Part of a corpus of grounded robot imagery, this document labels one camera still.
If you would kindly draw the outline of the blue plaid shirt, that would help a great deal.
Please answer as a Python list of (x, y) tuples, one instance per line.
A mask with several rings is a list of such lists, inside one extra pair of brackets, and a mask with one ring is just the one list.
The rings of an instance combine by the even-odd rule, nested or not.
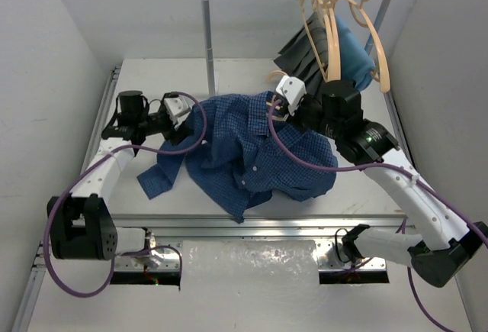
[(273, 98), (272, 92), (219, 95), (193, 107), (184, 122), (192, 135), (178, 145), (165, 142), (165, 155), (138, 176), (146, 196), (170, 191), (181, 166), (237, 222), (274, 191), (295, 201), (325, 195), (336, 174), (301, 166), (278, 146), (267, 121)]

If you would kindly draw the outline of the beige plastic hanger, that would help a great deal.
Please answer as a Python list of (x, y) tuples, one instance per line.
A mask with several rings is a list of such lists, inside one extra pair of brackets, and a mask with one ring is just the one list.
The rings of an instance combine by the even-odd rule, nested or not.
[[(290, 115), (289, 108), (288, 108), (289, 104), (287, 99), (281, 93), (278, 92), (278, 89), (282, 86), (283, 82), (285, 82), (288, 78), (289, 75), (286, 74), (284, 71), (275, 70), (269, 74), (266, 80), (267, 83), (272, 83), (272, 82), (276, 83), (276, 86), (272, 91), (270, 99), (266, 101), (266, 105), (270, 108), (277, 100), (281, 101), (281, 103), (276, 105), (276, 107), (272, 112), (271, 119), (273, 121), (285, 122)], [(270, 112), (269, 108), (267, 110), (266, 116), (269, 115)]]

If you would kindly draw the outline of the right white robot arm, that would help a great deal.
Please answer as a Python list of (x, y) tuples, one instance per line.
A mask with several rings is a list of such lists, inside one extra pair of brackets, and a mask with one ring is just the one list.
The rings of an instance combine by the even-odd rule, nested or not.
[(479, 250), (487, 226), (482, 221), (468, 226), (435, 197), (388, 129), (364, 118), (352, 81), (326, 82), (310, 95), (292, 77), (284, 94), (298, 126), (332, 139), (337, 152), (376, 182), (416, 227), (416, 234), (408, 235), (359, 224), (342, 238), (347, 261), (380, 257), (413, 268), (432, 286), (445, 286)]

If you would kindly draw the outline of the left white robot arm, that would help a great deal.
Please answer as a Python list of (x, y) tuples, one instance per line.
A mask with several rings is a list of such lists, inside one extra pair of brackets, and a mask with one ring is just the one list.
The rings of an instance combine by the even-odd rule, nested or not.
[(115, 109), (101, 132), (101, 141), (88, 168), (65, 195), (47, 205), (52, 253), (57, 259), (109, 260), (118, 255), (140, 254), (148, 247), (148, 231), (140, 227), (116, 227), (108, 200), (127, 165), (147, 137), (160, 134), (178, 143), (191, 131), (183, 125), (190, 112), (188, 95), (163, 95), (159, 108), (141, 91), (121, 92)]

